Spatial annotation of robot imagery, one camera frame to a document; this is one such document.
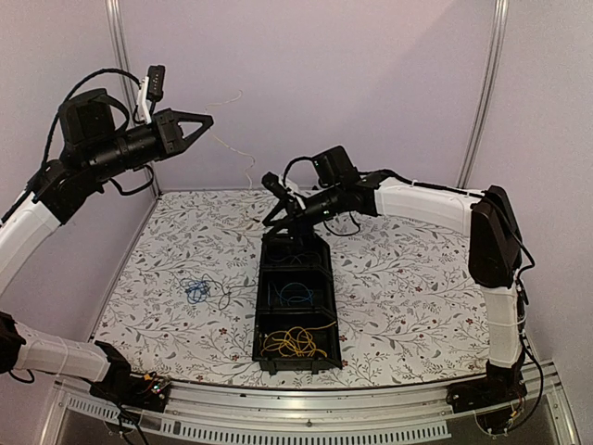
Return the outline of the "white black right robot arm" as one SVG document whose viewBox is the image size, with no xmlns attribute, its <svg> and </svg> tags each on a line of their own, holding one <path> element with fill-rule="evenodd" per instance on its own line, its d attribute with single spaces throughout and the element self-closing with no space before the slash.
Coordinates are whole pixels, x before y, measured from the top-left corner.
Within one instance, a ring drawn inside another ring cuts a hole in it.
<svg viewBox="0 0 593 445">
<path fill-rule="evenodd" d="M 489 329 L 486 376 L 448 387 L 448 404 L 467 410 L 526 396 L 522 367 L 528 303 L 522 275 L 535 267 L 506 191 L 491 185 L 472 191 L 410 180 L 388 169 L 361 172 L 342 146 L 310 157 L 320 192 L 302 196 L 285 174 L 266 173 L 262 185 L 278 202 L 263 223 L 264 236 L 283 230 L 301 239 L 314 225 L 342 213 L 398 216 L 446 227 L 469 240 L 468 269 L 482 289 Z"/>
</svg>

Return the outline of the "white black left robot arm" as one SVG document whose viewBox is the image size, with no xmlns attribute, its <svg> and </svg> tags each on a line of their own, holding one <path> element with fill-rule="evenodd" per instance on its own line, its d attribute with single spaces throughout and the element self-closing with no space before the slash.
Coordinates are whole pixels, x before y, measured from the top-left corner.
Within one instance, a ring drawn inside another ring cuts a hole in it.
<svg viewBox="0 0 593 445">
<path fill-rule="evenodd" d="M 149 170 L 152 163 L 184 153 L 214 124 L 210 115 L 155 111 L 163 96 L 165 68 L 149 68 L 138 87 L 137 111 L 130 111 L 104 88 L 75 85 L 59 105 L 50 130 L 61 131 L 57 159 L 44 156 L 39 170 L 1 219 L 1 287 L 6 288 L 32 253 L 65 225 L 95 193 L 103 193 L 126 171 Z M 132 372 L 112 345 L 77 342 L 30 329 L 1 315 L 1 371 L 77 377 L 92 395 L 113 403 L 161 400 L 153 380 Z"/>
</svg>

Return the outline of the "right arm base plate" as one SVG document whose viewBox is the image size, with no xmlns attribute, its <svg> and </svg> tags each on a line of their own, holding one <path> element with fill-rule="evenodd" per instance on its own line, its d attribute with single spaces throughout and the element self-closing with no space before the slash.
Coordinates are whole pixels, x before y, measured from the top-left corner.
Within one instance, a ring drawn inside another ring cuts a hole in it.
<svg viewBox="0 0 593 445">
<path fill-rule="evenodd" d="M 486 377 L 449 385 L 446 403 L 454 413 L 463 413 L 519 400 L 526 395 L 522 374 L 503 368 L 488 371 Z"/>
</svg>

